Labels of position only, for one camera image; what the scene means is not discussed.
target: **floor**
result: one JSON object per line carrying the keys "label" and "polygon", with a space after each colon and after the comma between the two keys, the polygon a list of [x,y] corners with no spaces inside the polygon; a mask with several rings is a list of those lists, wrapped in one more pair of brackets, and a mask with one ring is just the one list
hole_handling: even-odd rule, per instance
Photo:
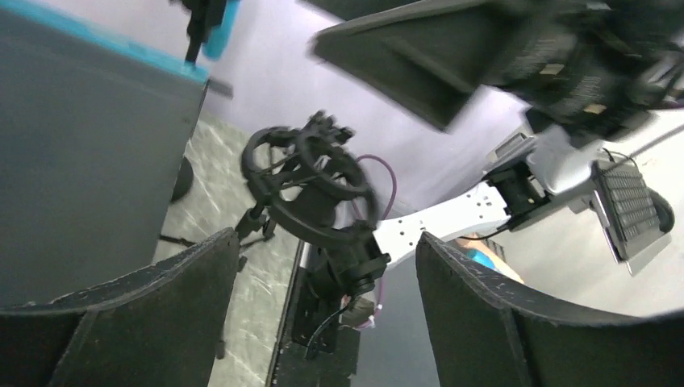
{"label": "floor", "polygon": [[[169,208],[165,235],[201,240],[234,227],[253,206],[238,164],[247,139],[248,135],[208,115],[201,117],[186,149],[194,167],[194,186]],[[298,239],[277,229],[274,239],[245,253],[249,261],[234,284],[224,328],[227,356],[215,361],[209,386],[264,386],[297,245]],[[155,261],[181,250],[161,242]]]}

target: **keyboard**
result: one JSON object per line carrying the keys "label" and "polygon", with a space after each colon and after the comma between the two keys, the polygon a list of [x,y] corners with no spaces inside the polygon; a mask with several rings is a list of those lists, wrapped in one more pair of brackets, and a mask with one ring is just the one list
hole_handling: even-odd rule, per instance
{"label": "keyboard", "polygon": [[649,188],[639,169],[627,162],[608,171],[614,164],[609,160],[594,162],[593,180],[607,218],[606,237],[615,257],[627,261],[663,233]]}

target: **blue edge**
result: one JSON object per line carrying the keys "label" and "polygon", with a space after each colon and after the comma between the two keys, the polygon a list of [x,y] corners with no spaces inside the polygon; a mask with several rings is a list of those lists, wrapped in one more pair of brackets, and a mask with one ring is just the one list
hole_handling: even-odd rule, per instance
{"label": "blue edge", "polygon": [[228,0],[223,12],[221,25],[214,27],[209,34],[209,40],[202,46],[202,54],[209,60],[219,60],[231,38],[231,30],[235,23],[240,0]]}
{"label": "blue edge", "polygon": [[60,14],[40,4],[25,0],[0,0],[0,8],[31,19],[38,23],[56,28],[86,42],[98,44],[121,55],[131,57],[169,73],[204,84],[209,72],[201,67],[186,63],[150,47],[138,44],[126,36],[106,31],[90,23],[77,20],[72,16]]}
{"label": "blue edge", "polygon": [[490,268],[496,272],[498,272],[498,269],[496,268],[496,265],[494,265],[494,262],[484,253],[479,250],[469,250],[466,255],[471,259],[474,260],[475,262],[486,266],[487,268]]}

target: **black wheel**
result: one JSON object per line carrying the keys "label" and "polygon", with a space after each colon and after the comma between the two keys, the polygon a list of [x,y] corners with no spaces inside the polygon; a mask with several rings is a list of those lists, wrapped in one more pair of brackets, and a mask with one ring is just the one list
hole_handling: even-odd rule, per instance
{"label": "black wheel", "polygon": [[651,195],[651,200],[653,200],[653,205],[656,207],[661,231],[667,234],[674,228],[674,210],[658,192],[649,188],[649,194]]}
{"label": "black wheel", "polygon": [[215,357],[217,360],[223,360],[226,358],[226,342],[222,339],[219,340],[218,343],[216,343]]}
{"label": "black wheel", "polygon": [[183,199],[190,192],[193,180],[194,172],[192,169],[192,164],[187,158],[183,157],[181,168],[178,170],[176,185],[173,187],[173,195],[171,196],[172,203]]}

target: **purple cable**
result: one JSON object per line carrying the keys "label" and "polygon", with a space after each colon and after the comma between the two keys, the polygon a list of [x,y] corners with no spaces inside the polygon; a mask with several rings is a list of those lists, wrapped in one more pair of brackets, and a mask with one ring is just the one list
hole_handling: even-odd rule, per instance
{"label": "purple cable", "polygon": [[[390,211],[392,211],[392,206],[394,205],[394,200],[397,197],[397,190],[398,190],[398,184],[397,184],[397,175],[394,173],[394,170],[390,166],[390,163],[387,161],[384,161],[382,158],[375,156],[375,155],[363,155],[363,156],[358,156],[357,157],[357,162],[362,161],[362,160],[375,160],[378,163],[382,164],[387,169],[387,172],[390,173],[390,177],[392,178],[392,194],[390,195],[390,200],[387,202],[387,207],[385,208],[385,211],[382,213],[382,219],[386,219],[387,216],[390,215]],[[354,212],[356,213],[358,218],[361,218],[361,211],[359,210],[359,207],[355,202],[352,202],[352,206],[354,207]],[[360,326],[357,327],[357,329],[364,329],[367,327],[370,327],[373,324],[374,319],[378,318],[380,316],[380,313],[382,311],[382,301],[385,299],[385,279],[380,278],[380,285],[378,286],[377,290],[377,306],[375,310],[373,311],[372,318],[369,318],[366,322],[361,324]]]}

